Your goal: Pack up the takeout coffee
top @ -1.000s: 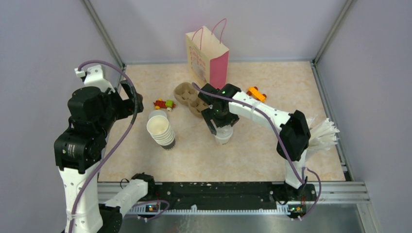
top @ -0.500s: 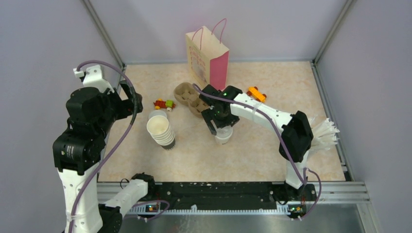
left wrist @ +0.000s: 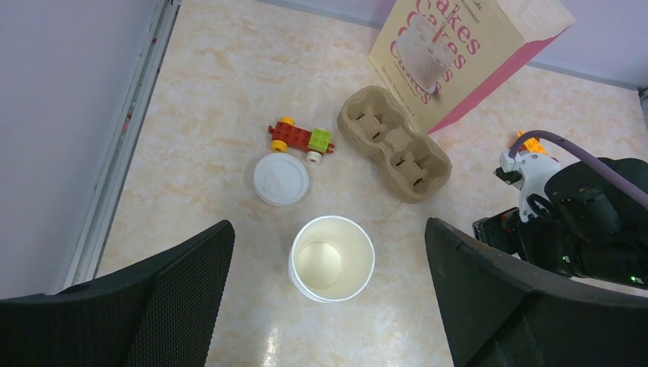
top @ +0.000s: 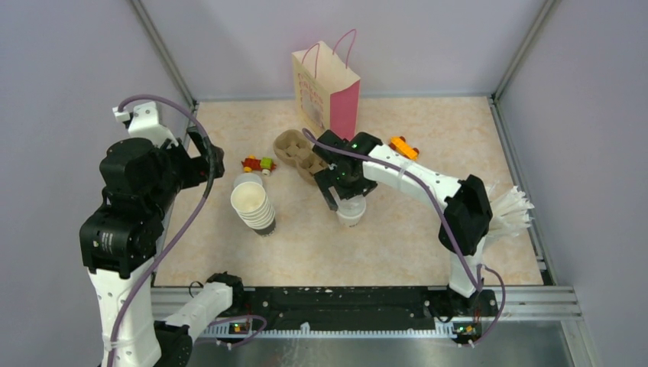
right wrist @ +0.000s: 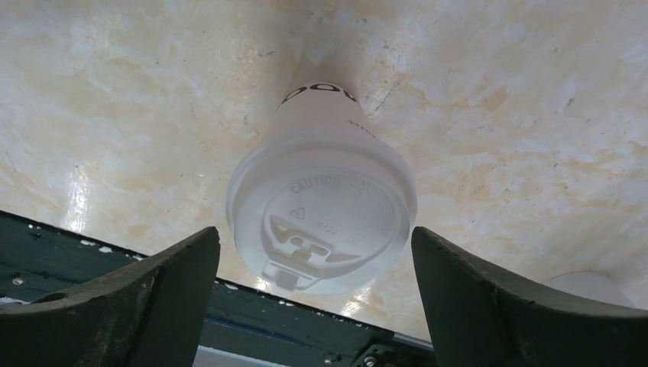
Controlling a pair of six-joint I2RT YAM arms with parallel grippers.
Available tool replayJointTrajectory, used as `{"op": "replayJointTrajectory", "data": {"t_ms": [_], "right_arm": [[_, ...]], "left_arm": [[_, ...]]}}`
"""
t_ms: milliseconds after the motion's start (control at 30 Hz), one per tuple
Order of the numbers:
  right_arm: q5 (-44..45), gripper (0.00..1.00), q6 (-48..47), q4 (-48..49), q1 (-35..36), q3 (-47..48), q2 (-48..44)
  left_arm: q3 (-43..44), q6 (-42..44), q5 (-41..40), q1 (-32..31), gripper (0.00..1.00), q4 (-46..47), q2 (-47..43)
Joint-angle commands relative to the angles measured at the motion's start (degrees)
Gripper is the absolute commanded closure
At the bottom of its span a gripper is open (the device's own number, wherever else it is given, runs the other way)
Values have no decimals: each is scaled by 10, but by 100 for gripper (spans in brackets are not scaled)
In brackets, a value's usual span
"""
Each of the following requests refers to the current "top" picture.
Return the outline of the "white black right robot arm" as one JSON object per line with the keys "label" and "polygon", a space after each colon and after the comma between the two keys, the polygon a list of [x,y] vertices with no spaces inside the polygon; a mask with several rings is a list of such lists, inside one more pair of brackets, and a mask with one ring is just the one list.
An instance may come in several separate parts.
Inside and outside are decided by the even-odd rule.
{"label": "white black right robot arm", "polygon": [[441,222],[439,241],[452,254],[448,304],[458,315],[470,314],[478,306],[484,286],[481,256],[494,216],[482,179],[433,171],[366,132],[352,140],[330,130],[318,138],[307,128],[302,133],[327,165],[314,180],[331,211],[339,211],[345,200],[367,196],[380,184],[436,211]]}

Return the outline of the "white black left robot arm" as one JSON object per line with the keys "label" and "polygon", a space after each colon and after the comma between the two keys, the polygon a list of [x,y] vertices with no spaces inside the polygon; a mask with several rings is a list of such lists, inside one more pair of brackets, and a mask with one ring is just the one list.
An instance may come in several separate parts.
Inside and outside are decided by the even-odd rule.
{"label": "white black left robot arm", "polygon": [[186,132],[198,150],[190,157],[160,117],[164,99],[131,96],[113,110],[127,131],[99,165],[101,206],[83,223],[83,265],[96,292],[102,323],[104,366],[185,366],[193,344],[217,316],[235,316],[245,306],[240,277],[216,273],[177,312],[154,318],[151,284],[170,248],[158,248],[181,190],[204,186],[204,205],[225,173],[223,150],[193,120]]}

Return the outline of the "white paper coffee cup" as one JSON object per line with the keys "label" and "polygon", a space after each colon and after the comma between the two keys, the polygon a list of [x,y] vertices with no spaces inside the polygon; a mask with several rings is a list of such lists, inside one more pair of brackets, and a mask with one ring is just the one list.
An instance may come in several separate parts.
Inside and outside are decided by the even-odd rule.
{"label": "white paper coffee cup", "polygon": [[357,226],[360,223],[366,209],[356,211],[344,211],[341,208],[336,212],[339,223],[348,228]]}

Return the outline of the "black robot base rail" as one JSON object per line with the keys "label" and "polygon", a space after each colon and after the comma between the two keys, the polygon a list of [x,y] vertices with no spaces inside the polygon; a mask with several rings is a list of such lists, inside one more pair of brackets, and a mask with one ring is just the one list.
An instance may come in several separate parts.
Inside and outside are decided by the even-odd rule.
{"label": "black robot base rail", "polygon": [[447,287],[256,287],[236,291],[221,315],[258,315],[270,331],[303,323],[315,331],[406,331],[496,313],[493,291],[464,298]]}

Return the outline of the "white plastic cup lid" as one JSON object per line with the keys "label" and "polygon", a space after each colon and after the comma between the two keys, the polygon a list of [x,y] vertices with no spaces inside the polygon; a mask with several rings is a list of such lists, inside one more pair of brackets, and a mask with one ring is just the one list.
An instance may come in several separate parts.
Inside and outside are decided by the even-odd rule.
{"label": "white plastic cup lid", "polygon": [[357,195],[349,199],[339,199],[337,213],[347,217],[363,216],[366,207],[365,197]]}

